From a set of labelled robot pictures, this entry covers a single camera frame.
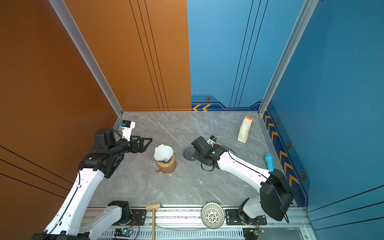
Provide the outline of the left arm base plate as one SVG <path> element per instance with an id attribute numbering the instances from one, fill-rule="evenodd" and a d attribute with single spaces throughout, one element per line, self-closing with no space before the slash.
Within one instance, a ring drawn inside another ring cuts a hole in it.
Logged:
<path id="1" fill-rule="evenodd" d="M 118 226 L 144 226 L 146 221 L 147 211 L 144 209 L 131 209 L 130 217 L 127 220 L 116 222 Z"/>

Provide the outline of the aluminium corner post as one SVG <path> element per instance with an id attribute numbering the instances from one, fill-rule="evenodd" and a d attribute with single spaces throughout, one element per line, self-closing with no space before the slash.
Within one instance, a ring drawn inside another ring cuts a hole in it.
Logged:
<path id="1" fill-rule="evenodd" d="M 304 1 L 303 7 L 300 14 L 295 22 L 293 30 L 278 62 L 276 70 L 271 78 L 271 81 L 267 87 L 260 108 L 258 110 L 259 117 L 262 117 L 267 110 L 269 103 L 286 71 L 286 68 L 297 48 L 298 43 L 313 15 L 313 12 L 318 4 L 319 0 L 306 0 Z"/>
<path id="2" fill-rule="evenodd" d="M 89 48 L 85 38 L 83 37 L 79 27 L 77 26 L 74 18 L 72 17 L 66 3 L 60 0 L 49 0 L 51 6 L 53 7 L 55 13 L 59 17 L 61 23 L 65 27 L 67 33 L 81 54 L 83 60 L 88 66 L 89 70 L 93 74 L 103 93 L 105 94 L 107 100 L 111 104 L 113 110 L 117 116 L 123 114 L 123 109 L 119 104 L 115 94 L 112 91 L 105 75 L 103 74 L 99 64 L 97 63 L 91 49 Z"/>

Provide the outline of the grey glass dripper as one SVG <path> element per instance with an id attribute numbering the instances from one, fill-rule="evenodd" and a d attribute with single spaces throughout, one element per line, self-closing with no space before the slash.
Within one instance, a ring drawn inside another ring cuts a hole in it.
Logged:
<path id="1" fill-rule="evenodd" d="M 196 159 L 194 158 L 194 153 L 195 153 L 195 148 L 193 146 L 187 146 L 183 150 L 183 157 L 187 161 L 195 161 Z"/>

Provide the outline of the white paper coffee filter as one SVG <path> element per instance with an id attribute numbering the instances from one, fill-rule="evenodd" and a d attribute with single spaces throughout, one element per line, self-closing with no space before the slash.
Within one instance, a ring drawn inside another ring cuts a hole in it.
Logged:
<path id="1" fill-rule="evenodd" d="M 154 158 L 156 161 L 160 163 L 168 163 L 172 160 L 172 157 L 174 156 L 174 151 L 172 147 L 165 146 L 165 145 L 159 145 L 155 148 Z"/>

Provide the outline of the left green circuit board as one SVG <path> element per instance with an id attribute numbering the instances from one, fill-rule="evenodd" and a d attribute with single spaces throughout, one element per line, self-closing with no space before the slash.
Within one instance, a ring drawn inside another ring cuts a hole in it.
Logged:
<path id="1" fill-rule="evenodd" d="M 132 229 L 128 229 L 128 228 L 115 229 L 114 238 L 117 238 L 117 237 L 130 238 L 133 236 L 133 234 L 134 234 L 134 231 Z"/>

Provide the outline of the coffee filter pack orange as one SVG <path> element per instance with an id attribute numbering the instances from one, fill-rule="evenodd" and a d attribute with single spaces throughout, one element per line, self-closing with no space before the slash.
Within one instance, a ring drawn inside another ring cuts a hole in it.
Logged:
<path id="1" fill-rule="evenodd" d="M 246 116 L 241 124 L 240 130 L 238 133 L 238 141 L 242 143 L 247 142 L 252 124 L 253 124 L 253 119 Z"/>

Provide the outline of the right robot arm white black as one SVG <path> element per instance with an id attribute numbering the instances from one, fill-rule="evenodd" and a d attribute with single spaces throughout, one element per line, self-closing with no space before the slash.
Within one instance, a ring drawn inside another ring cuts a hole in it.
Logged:
<path id="1" fill-rule="evenodd" d="M 221 145 L 206 146 L 204 149 L 193 146 L 192 149 L 193 160 L 200 161 L 201 165 L 231 173 L 259 193 L 254 199 L 244 200 L 239 207 L 238 213 L 242 223 L 250 225 L 259 216 L 269 216 L 279 222 L 290 222 L 287 211 L 295 199 L 295 194 L 282 171 L 275 169 L 271 172 L 256 167 L 236 157 L 230 149 Z"/>

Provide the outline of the light blue cylinder roll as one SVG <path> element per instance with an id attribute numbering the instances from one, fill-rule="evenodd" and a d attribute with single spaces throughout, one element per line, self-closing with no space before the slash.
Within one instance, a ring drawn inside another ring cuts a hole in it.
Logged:
<path id="1" fill-rule="evenodd" d="M 268 171 L 273 172 L 274 169 L 275 169 L 274 168 L 274 158 L 273 158 L 271 153 L 265 154 L 265 161 L 266 161 L 266 164 L 267 164 Z"/>

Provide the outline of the white woven trivet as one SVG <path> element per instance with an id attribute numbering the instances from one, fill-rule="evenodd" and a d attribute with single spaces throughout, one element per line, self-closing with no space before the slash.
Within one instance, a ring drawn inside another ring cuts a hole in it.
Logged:
<path id="1" fill-rule="evenodd" d="M 220 228 L 225 221 L 225 211 L 218 203 L 207 203 L 201 211 L 203 224 L 209 229 Z"/>

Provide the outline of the orange glass carafe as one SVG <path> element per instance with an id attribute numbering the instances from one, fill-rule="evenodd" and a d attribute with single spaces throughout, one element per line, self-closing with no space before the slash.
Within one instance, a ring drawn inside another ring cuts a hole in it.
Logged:
<path id="1" fill-rule="evenodd" d="M 165 174 L 170 174 L 170 173 L 175 171 L 176 167 L 177 167 L 177 164 L 173 164 L 173 165 L 168 166 L 168 167 L 158 166 L 155 171 L 156 171 L 156 173 L 162 172 Z"/>

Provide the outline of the wooden mallet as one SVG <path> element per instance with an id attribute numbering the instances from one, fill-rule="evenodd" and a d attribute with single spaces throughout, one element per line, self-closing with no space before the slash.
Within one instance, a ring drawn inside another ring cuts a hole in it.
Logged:
<path id="1" fill-rule="evenodd" d="M 152 212 L 152 240 L 156 239 L 156 210 L 161 207 L 161 203 L 146 205 L 146 211 Z"/>

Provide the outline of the left aluminium corner post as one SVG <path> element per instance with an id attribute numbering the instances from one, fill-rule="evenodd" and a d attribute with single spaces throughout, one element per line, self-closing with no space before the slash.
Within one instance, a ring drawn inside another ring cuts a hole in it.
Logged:
<path id="1" fill-rule="evenodd" d="M 119 104 L 115 94 L 112 91 L 105 75 L 103 74 L 99 64 L 97 63 L 91 49 L 89 48 L 85 38 L 83 37 L 79 27 L 77 26 L 74 18 L 72 17 L 66 3 L 60 0 L 49 0 L 51 6 L 53 7 L 55 13 L 59 17 L 61 23 L 65 27 L 67 33 L 81 54 L 83 60 L 88 66 L 89 70 L 93 74 L 103 93 L 105 94 L 107 100 L 111 104 L 113 110 L 117 116 L 123 114 L 123 109 Z"/>

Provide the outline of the green circuit board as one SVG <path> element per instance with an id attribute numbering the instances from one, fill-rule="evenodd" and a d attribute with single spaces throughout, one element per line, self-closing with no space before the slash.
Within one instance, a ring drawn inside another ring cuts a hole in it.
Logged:
<path id="1" fill-rule="evenodd" d="M 264 229 L 243 228 L 243 236 L 245 240 L 258 240 L 259 236 L 264 234 Z"/>
<path id="2" fill-rule="evenodd" d="M 128 229 L 128 228 L 115 229 L 114 238 L 117 238 L 117 237 L 130 238 L 133 236 L 133 234 L 134 234 L 134 231 L 132 229 Z"/>

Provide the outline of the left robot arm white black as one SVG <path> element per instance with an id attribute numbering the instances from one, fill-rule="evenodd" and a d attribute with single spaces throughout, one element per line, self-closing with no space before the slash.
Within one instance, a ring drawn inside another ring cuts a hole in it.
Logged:
<path id="1" fill-rule="evenodd" d="M 65 201 L 41 234 L 33 240 L 96 240 L 114 223 L 126 225 L 133 221 L 127 201 L 112 201 L 85 227 L 81 222 L 91 198 L 103 179 L 109 179 L 127 153 L 143 153 L 153 141 L 131 135 L 131 127 L 123 127 L 122 137 L 115 138 L 112 128 L 99 129 L 95 144 L 80 162 L 77 178 Z"/>

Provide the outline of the aluminium front rail frame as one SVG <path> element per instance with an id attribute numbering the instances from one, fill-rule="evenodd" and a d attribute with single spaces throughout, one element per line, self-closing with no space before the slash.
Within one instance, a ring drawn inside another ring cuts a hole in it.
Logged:
<path id="1" fill-rule="evenodd" d="M 264 229 L 265 233 L 259 236 L 265 239 L 298 239 L 315 240 L 317 237 L 310 220 L 303 208 L 289 208 L 289 223 L 285 220 L 279 222 L 270 217 L 266 226 L 234 225 L 226 223 L 218 229 L 207 228 L 201 219 L 202 206 L 199 205 L 164 205 L 156 210 L 156 239 L 244 239 L 243 228 Z M 147 212 L 144 226 L 133 225 L 134 234 L 128 240 L 149 240 L 152 237 L 152 213 Z"/>

